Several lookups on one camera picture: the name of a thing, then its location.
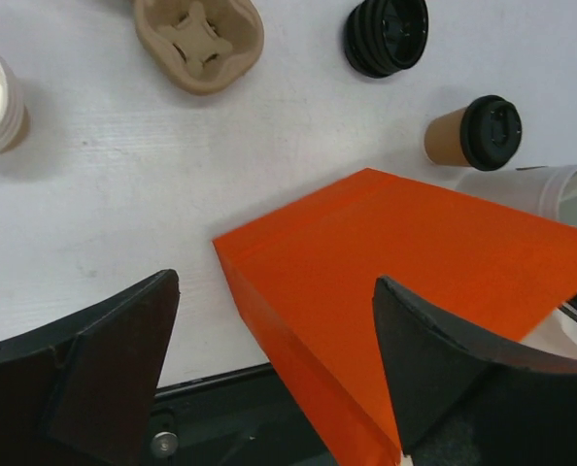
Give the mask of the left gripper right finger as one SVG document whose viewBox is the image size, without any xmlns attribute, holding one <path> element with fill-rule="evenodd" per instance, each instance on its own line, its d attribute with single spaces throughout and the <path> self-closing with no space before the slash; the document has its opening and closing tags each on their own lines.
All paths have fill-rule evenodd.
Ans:
<svg viewBox="0 0 577 466">
<path fill-rule="evenodd" d="M 381 277 L 376 335 L 416 465 L 577 465 L 577 359 L 520 343 Z"/>
</svg>

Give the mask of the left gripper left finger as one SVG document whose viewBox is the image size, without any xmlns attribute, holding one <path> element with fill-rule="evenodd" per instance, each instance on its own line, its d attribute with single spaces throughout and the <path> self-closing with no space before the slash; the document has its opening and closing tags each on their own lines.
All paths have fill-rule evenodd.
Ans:
<svg viewBox="0 0 577 466">
<path fill-rule="evenodd" d="M 136 465 L 179 305 L 176 271 L 0 341 L 0 465 Z"/>
</svg>

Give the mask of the orange paper bag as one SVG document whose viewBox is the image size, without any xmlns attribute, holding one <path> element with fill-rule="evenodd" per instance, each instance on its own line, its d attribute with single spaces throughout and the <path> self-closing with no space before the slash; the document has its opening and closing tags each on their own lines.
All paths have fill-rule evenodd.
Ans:
<svg viewBox="0 0 577 466">
<path fill-rule="evenodd" d="M 577 293 L 577 228 L 373 169 L 214 246 L 241 318 L 343 465 L 400 460 L 378 278 L 514 341 Z"/>
</svg>

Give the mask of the black cup lid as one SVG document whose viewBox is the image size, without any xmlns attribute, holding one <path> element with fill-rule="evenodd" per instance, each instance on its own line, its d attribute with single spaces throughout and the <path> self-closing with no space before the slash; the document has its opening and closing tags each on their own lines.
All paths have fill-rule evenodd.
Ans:
<svg viewBox="0 0 577 466">
<path fill-rule="evenodd" d="M 475 99 L 459 129 L 462 153 L 469 165 L 490 172 L 504 167 L 522 141 L 522 119 L 516 106 L 497 95 Z"/>
</svg>

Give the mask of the single brown paper cup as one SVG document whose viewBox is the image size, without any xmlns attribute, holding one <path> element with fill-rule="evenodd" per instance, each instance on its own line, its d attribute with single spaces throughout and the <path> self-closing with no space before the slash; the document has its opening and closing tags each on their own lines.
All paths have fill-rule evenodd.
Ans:
<svg viewBox="0 0 577 466">
<path fill-rule="evenodd" d="M 460 128 L 465 108 L 434 119 L 424 134 L 424 149 L 428 159 L 442 166 L 467 167 L 460 140 Z"/>
</svg>

